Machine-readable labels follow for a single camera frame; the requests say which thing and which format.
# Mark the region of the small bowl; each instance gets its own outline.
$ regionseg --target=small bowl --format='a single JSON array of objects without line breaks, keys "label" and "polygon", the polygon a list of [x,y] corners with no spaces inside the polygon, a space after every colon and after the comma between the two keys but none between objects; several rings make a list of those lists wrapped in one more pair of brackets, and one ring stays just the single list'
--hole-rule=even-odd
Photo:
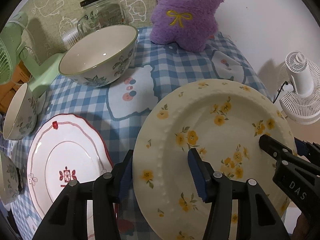
[{"label": "small bowl", "polygon": [[108,85],[129,67],[137,36],[138,30],[129,25],[113,25],[90,33],[67,51],[59,72],[81,85]]},{"label": "small bowl", "polygon": [[13,161],[0,150],[0,198],[7,205],[18,198],[23,188],[22,177]]},{"label": "small bowl", "polygon": [[29,85],[24,83],[14,95],[4,119],[5,140],[21,140],[33,131],[37,121],[36,105]]}]

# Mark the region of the glass jar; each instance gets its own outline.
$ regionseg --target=glass jar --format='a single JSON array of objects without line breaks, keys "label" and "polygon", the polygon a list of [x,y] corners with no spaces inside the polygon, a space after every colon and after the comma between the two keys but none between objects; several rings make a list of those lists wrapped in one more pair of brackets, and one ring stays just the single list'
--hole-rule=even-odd
[{"label": "glass jar", "polygon": [[77,27],[81,38],[107,26],[125,24],[123,10],[116,0],[84,0],[80,6],[85,10]]}]

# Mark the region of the silver screw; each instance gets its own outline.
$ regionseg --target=silver screw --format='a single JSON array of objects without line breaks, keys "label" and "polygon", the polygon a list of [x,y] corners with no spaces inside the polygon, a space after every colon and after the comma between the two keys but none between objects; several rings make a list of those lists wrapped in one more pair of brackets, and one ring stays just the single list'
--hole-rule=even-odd
[{"label": "silver screw", "polygon": [[213,173],[213,176],[214,176],[215,178],[219,179],[219,178],[222,177],[222,173],[219,172],[219,171],[216,171],[216,172]]},{"label": "silver screw", "polygon": [[106,172],[105,174],[103,174],[103,177],[105,179],[110,179],[112,177],[112,173],[111,172]]},{"label": "silver screw", "polygon": [[257,182],[256,182],[254,179],[249,179],[249,180],[248,180],[248,183],[249,183],[251,186],[257,185]]},{"label": "silver screw", "polygon": [[78,183],[78,181],[76,179],[72,179],[69,181],[70,186],[75,186],[75,185],[77,185],[77,183]]}]

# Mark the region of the electric fan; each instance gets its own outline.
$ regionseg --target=electric fan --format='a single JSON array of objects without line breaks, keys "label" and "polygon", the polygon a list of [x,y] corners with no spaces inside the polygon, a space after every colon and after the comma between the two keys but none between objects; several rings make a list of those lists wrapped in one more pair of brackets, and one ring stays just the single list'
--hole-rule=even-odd
[{"label": "electric fan", "polygon": [[287,81],[291,91],[280,98],[286,115],[300,124],[312,124],[320,119],[320,69],[301,52],[293,51],[280,69],[278,87]]},{"label": "electric fan", "polygon": [[0,33],[0,85],[11,80],[17,63],[22,60],[32,75],[30,89],[39,98],[58,76],[63,54],[55,54],[39,66],[26,49],[26,43],[21,42],[21,35],[27,24],[27,14],[19,12]]}]

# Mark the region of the plate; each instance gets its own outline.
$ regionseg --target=plate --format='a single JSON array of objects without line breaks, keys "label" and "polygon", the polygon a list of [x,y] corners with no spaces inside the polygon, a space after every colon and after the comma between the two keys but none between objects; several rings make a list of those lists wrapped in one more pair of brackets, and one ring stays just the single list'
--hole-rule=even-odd
[{"label": "plate", "polygon": [[[28,186],[41,217],[72,179],[93,181],[113,163],[99,133],[82,117],[59,114],[37,132],[28,155]],[[88,238],[94,239],[92,201],[87,203]]]},{"label": "plate", "polygon": [[[211,204],[197,195],[187,160],[191,147],[230,179],[256,179],[282,215],[289,199],[272,181],[276,162],[260,149],[262,134],[296,154],[282,114],[241,83],[206,79],[164,97],[146,118],[133,153],[134,192],[151,228],[164,240],[203,237]],[[236,227],[233,201],[230,240]]]}]

